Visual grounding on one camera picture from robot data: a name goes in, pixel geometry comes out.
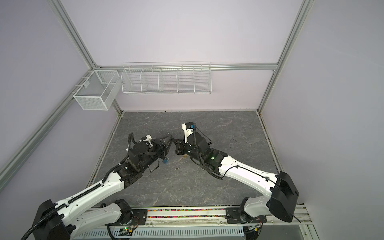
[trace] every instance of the gray marble floor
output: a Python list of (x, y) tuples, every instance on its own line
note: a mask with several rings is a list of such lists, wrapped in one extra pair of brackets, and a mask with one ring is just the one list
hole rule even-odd
[[(183, 138), (181, 125), (185, 122), (195, 122), (212, 140), (212, 148), (257, 169), (277, 173), (256, 112), (127, 112), (114, 134), (96, 180), (101, 180), (108, 169), (124, 158), (130, 132), (134, 132), (136, 140), (148, 134), (152, 138), (162, 137), (168, 132), (175, 138)], [(189, 158), (178, 156), (174, 151), (175, 145), (172, 144), (168, 163), (160, 162), (160, 167), (153, 173), (147, 170), (137, 182), (104, 202), (109, 204), (125, 199), (133, 207), (239, 205), (244, 197), (261, 195), (229, 177), (223, 180), (213, 178)]]

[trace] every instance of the divided wire basket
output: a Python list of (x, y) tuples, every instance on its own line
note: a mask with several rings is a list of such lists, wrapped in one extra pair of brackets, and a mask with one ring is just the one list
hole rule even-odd
[(124, 66), (126, 94), (211, 93), (210, 65)]
[(84, 110), (108, 110), (120, 90), (117, 71), (94, 70), (73, 97)]

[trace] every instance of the robotic arm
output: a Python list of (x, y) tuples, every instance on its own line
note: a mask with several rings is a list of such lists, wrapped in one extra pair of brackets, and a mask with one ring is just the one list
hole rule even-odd
[(184, 123), (182, 128), (184, 139), (174, 140), (177, 155), (189, 155), (195, 164), (213, 177), (231, 177), (263, 194), (262, 197), (243, 199), (239, 208), (241, 222), (251, 222), (266, 214), (292, 222), (299, 192), (287, 173), (264, 172), (235, 160), (225, 152), (211, 149), (193, 122)]
[[(132, 149), (131, 139), (135, 143)], [(172, 135), (159, 139), (152, 139), (147, 135), (136, 143), (131, 133), (128, 138), (127, 156), (111, 168), (103, 180), (57, 203), (52, 203), (51, 200), (42, 203), (33, 226), (22, 240), (27, 239), (32, 232), (36, 240), (69, 240), (101, 225), (115, 222), (130, 224), (135, 216), (123, 199), (94, 211), (85, 211), (133, 184), (155, 161), (158, 161), (157, 166), (149, 171), (153, 172), (158, 168), (160, 158), (165, 159), (168, 154), (172, 139)]]

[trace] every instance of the mesh basket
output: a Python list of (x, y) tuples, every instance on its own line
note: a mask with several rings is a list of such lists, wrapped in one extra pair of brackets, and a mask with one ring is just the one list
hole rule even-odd
[(124, 68), (122, 91), (126, 94), (211, 93), (210, 67)]
[(108, 110), (120, 90), (117, 71), (94, 70), (73, 97), (84, 110)]

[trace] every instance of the white wire basket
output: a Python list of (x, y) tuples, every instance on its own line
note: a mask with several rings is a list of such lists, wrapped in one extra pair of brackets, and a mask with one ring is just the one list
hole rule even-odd
[(108, 110), (120, 90), (117, 71), (94, 70), (73, 97), (84, 110)]
[(122, 91), (126, 94), (211, 93), (212, 91), (210, 65), (124, 66), (121, 83)]

